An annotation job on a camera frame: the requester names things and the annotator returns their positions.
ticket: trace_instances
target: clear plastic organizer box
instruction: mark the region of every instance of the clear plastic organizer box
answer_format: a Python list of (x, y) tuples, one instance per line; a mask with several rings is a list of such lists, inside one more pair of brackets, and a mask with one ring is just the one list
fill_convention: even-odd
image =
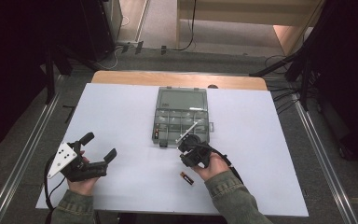
[(195, 122), (190, 133), (209, 142), (209, 116), (205, 89), (160, 87), (153, 122), (152, 140), (160, 147), (176, 145)]

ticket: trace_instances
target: hand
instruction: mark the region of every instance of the hand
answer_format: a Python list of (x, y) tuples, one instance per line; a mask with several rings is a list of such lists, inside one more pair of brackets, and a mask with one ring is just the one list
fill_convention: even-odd
[[(83, 157), (83, 161), (90, 162), (86, 157)], [(68, 180), (69, 190), (81, 195), (91, 196), (92, 190), (94, 189), (95, 182), (97, 182), (99, 178), (100, 177), (95, 177), (92, 179), (87, 179), (78, 182), (71, 182), (70, 180)]]
[(218, 154), (211, 153), (209, 159), (209, 166), (207, 168), (201, 168), (198, 165), (191, 167), (204, 181), (229, 170), (226, 162)]

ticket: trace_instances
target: person's left hand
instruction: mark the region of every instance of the person's left hand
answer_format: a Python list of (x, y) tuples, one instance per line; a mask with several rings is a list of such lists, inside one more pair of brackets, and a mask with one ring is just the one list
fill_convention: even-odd
[[(83, 157), (83, 161), (90, 162), (86, 157)], [(81, 195), (91, 196), (92, 190), (94, 189), (94, 185), (99, 178), (100, 177), (95, 177), (92, 179), (87, 179), (78, 182), (71, 182), (70, 180), (68, 180), (69, 190)]]

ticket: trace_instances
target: white tabletop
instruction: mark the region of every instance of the white tabletop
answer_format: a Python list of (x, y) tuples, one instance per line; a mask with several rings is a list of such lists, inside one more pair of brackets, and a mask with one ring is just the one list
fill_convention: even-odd
[[(227, 154), (260, 212), (273, 216), (307, 217), (296, 172), (268, 91), (208, 89), (210, 145)], [(63, 142), (88, 132), (95, 138), (82, 149), (91, 162), (102, 161), (115, 147), (117, 157), (94, 190), (94, 208), (120, 212), (216, 215), (208, 190), (180, 151), (159, 148), (151, 139), (158, 87), (88, 84)], [(184, 171), (191, 186), (180, 176)], [(62, 180), (48, 182), (52, 190)], [(52, 195), (56, 206), (67, 189)], [(37, 208), (47, 208), (42, 190)]]

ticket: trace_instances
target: green jacket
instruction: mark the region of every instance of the green jacket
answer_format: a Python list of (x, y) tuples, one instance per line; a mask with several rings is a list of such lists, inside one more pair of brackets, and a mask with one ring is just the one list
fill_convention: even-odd
[[(205, 181), (205, 186), (211, 195), (213, 205), (229, 224), (271, 223), (257, 210), (255, 197), (231, 171)], [(54, 210), (51, 220), (53, 224), (92, 224), (92, 196), (83, 196), (67, 190)]]

